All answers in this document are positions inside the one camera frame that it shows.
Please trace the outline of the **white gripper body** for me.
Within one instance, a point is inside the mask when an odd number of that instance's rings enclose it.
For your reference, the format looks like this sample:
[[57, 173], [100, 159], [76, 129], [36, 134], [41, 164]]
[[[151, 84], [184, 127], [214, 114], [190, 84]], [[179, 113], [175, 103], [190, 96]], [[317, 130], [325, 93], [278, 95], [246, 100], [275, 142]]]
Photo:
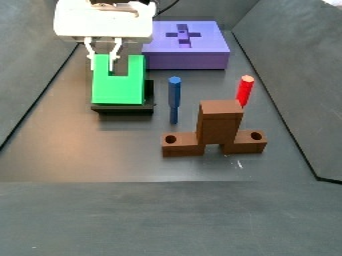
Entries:
[[156, 4], [148, 0], [59, 0], [55, 7], [53, 31], [63, 38], [81, 41], [85, 37], [148, 41]]

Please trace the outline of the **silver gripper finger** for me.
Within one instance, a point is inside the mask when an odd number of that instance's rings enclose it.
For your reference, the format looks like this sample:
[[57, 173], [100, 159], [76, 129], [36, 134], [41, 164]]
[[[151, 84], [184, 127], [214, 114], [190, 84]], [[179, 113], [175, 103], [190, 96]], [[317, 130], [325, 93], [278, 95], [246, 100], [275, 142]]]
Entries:
[[83, 43], [88, 52], [87, 58], [89, 59], [89, 68], [91, 70], [93, 70], [93, 58], [95, 58], [96, 52], [92, 48], [92, 37], [84, 37]]
[[119, 52], [120, 52], [120, 49], [121, 49], [121, 45], [123, 45], [121, 38], [115, 38], [113, 39], [113, 48], [112, 48], [112, 50], [109, 52], [109, 71], [113, 71], [115, 61], [117, 59], [120, 59]]

